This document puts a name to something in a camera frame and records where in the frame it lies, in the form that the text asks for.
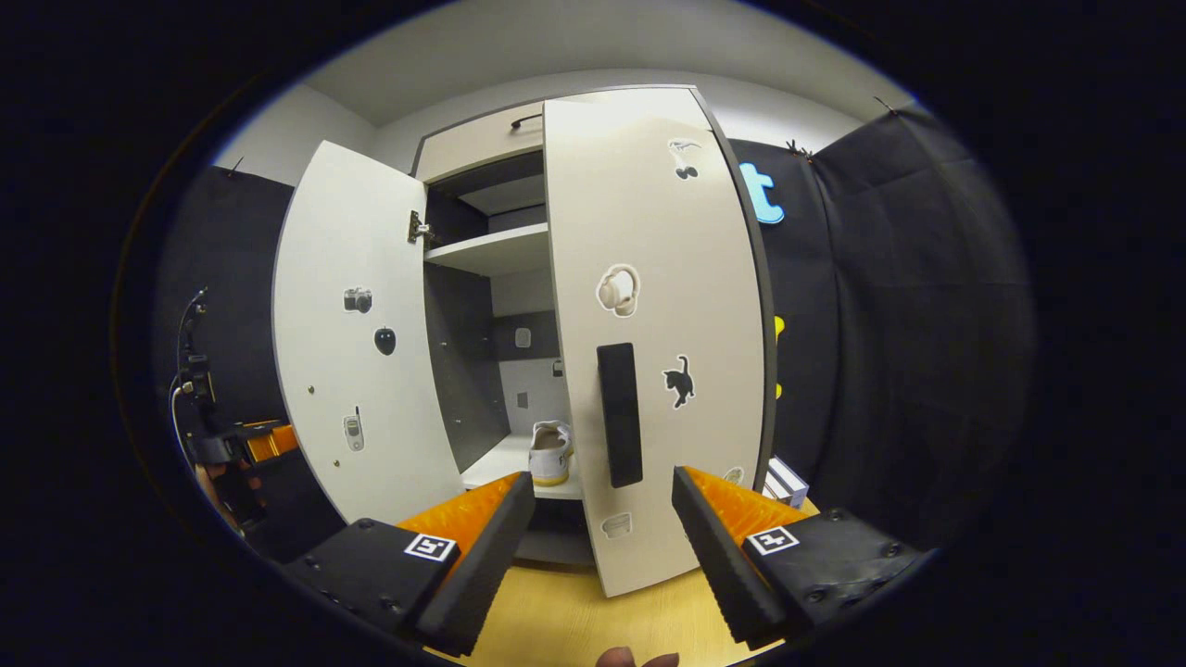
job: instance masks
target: white shoe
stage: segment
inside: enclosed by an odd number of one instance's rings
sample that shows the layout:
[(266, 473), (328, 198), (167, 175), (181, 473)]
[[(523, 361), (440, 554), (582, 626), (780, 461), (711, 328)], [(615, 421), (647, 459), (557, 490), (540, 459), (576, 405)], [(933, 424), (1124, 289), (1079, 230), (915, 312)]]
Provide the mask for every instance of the white shoe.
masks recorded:
[(528, 470), (541, 487), (555, 487), (568, 481), (568, 457), (573, 456), (572, 430), (563, 421), (536, 421), (531, 427)]

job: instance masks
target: headphones sticker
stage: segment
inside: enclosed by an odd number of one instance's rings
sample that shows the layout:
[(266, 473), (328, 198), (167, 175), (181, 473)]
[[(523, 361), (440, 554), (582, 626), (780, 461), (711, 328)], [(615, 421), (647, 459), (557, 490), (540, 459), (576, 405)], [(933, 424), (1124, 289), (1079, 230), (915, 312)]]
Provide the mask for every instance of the headphones sticker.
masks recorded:
[(688, 180), (689, 178), (696, 178), (700, 176), (696, 173), (696, 167), (688, 164), (687, 155), (691, 148), (702, 148), (700, 144), (693, 141), (691, 139), (671, 139), (668, 141), (668, 152), (675, 158), (675, 174), (680, 177), (681, 180)]
[(696, 395), (696, 392), (693, 389), (691, 375), (688, 373), (688, 356), (678, 355), (676, 358), (683, 362), (683, 368), (664, 370), (663, 377), (667, 379), (668, 390), (680, 394), (680, 398), (675, 400), (675, 405), (671, 406), (675, 409), (680, 409), (688, 402), (689, 398)]
[(618, 317), (630, 317), (638, 307), (642, 281), (635, 267), (625, 263), (611, 266), (597, 285), (597, 300), (601, 307)]

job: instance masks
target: finger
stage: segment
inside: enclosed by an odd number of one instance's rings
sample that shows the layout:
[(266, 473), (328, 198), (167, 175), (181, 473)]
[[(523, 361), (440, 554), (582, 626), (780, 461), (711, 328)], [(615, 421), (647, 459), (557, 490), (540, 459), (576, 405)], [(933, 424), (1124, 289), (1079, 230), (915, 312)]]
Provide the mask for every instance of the finger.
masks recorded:
[(635, 667), (635, 654), (630, 653), (630, 647), (611, 648), (597, 659), (597, 667)]
[(658, 658), (652, 658), (646, 661), (643, 667), (677, 667), (680, 665), (680, 654), (669, 653), (667, 655), (661, 655)]

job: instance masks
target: black cat sticker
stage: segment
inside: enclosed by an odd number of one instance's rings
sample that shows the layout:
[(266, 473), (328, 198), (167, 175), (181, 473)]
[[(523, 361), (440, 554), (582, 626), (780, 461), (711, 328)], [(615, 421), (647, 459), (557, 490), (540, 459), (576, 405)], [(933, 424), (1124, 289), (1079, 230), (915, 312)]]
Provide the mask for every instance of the black cat sticker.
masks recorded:
[(675, 409), (680, 409), (688, 402), (689, 398), (696, 395), (696, 392), (691, 386), (691, 375), (688, 374), (688, 357), (680, 355), (676, 358), (683, 361), (683, 370), (664, 370), (663, 376), (667, 379), (668, 389), (680, 394), (675, 405), (671, 406)]

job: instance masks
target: white cabinet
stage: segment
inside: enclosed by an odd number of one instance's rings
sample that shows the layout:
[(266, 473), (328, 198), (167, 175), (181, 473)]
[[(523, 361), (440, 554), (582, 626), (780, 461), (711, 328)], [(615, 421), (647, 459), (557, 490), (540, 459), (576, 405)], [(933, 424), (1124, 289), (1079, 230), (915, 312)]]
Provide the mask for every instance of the white cabinet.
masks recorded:
[[(565, 419), (570, 477), (536, 495), (582, 504), (614, 596), (696, 566), (671, 509), (674, 466), (759, 482), (772, 318), (735, 165), (693, 91), (591, 95), (538, 104), (542, 160), (512, 158), (508, 182), (537, 179), (546, 205), (505, 215), (439, 186), (449, 178), (425, 185), (323, 144), (285, 222), (273, 315), (289, 417), (346, 521), (398, 521), (527, 470), (530, 423)], [(432, 146), (421, 166), (445, 164)], [(485, 170), (471, 186), (499, 185), (487, 158), (461, 159)], [(454, 184), (470, 178), (449, 170)], [(427, 252), (423, 236), (408, 240), (413, 212), (438, 237)], [(370, 291), (368, 312), (344, 306), (351, 288)], [(613, 298), (629, 303), (607, 307)], [(543, 351), (508, 343), (514, 328)], [(376, 339), (385, 329), (391, 354)], [(632, 368), (599, 368), (598, 349), (621, 343)], [(604, 409), (625, 405), (607, 394), (624, 377), (632, 436)], [(611, 469), (631, 465), (640, 478), (616, 488)]]

